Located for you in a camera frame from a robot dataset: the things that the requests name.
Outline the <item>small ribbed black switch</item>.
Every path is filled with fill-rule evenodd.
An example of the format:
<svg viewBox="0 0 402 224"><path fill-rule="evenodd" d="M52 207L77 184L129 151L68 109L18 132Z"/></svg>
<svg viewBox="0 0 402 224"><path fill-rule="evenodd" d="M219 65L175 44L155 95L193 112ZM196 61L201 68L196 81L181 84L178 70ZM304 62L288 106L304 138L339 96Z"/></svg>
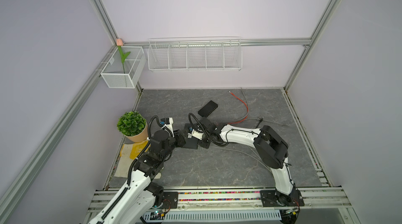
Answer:
<svg viewBox="0 0 402 224"><path fill-rule="evenodd" d="M218 104L210 100L197 113L201 117L208 117L217 108Z"/></svg>

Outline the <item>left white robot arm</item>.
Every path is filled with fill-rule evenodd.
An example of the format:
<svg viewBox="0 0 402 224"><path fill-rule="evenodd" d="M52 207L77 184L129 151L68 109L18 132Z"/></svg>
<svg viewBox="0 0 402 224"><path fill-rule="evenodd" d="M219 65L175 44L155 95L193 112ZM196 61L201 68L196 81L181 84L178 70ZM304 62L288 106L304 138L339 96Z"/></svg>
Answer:
<svg viewBox="0 0 402 224"><path fill-rule="evenodd" d="M150 135L148 143L134 159L126 183L90 224L135 224L154 206L163 201L163 187L153 182L165 160L177 147L186 144L188 131L159 130Z"/></svg>

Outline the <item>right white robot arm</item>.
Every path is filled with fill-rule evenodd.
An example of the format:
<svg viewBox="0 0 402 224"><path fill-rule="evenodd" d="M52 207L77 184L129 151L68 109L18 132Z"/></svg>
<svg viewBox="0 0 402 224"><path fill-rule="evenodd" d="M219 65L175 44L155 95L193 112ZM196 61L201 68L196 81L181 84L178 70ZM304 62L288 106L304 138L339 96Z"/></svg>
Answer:
<svg viewBox="0 0 402 224"><path fill-rule="evenodd" d="M289 170L289 145L270 126L261 128L241 128L230 124L216 126L206 117L190 122L192 129L202 135L198 144L209 148L211 143L225 147L237 143L254 148L261 161L271 169L275 182L274 199L280 206L298 205L299 191L297 190Z"/></svg>

